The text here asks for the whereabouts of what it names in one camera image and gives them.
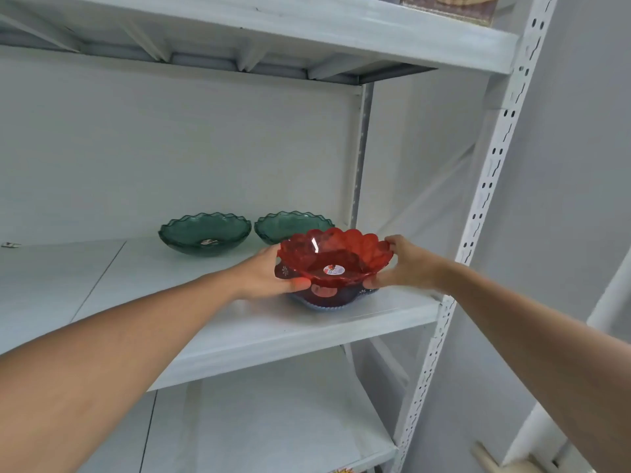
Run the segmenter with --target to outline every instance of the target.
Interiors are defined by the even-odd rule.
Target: red plastic bowl
[[[392,258],[390,244],[357,229],[318,229],[281,242],[278,256],[313,285],[341,288],[359,284],[383,269]]]

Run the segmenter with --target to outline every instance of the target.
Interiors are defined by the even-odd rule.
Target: person's left hand
[[[280,246],[261,249],[258,254],[223,271],[235,288],[238,299],[254,299],[308,289],[311,281],[306,278],[283,280],[274,275],[276,254]]]

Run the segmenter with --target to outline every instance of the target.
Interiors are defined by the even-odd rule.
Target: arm
[[[274,277],[277,250],[0,356],[0,470],[75,471],[223,305],[308,288]]]
[[[598,473],[631,463],[631,346],[432,254],[386,238],[394,269],[367,288],[408,285],[455,298]]]

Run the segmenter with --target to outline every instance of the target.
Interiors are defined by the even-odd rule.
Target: green bowl
[[[259,217],[254,223],[254,230],[267,244],[278,244],[294,234],[306,234],[311,229],[325,231],[335,227],[330,219],[311,213],[281,211]]]
[[[245,240],[252,224],[234,214],[185,215],[162,225],[158,236],[171,249],[183,254],[213,257],[234,249]]]

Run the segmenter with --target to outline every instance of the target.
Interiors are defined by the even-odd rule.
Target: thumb
[[[395,284],[396,276],[394,275],[394,269],[379,272],[376,276],[369,277],[363,282],[363,286],[367,289],[378,289],[380,287],[387,287]]]
[[[311,280],[304,277],[297,277],[295,279],[289,279],[287,281],[281,281],[282,293],[298,292],[311,287]]]

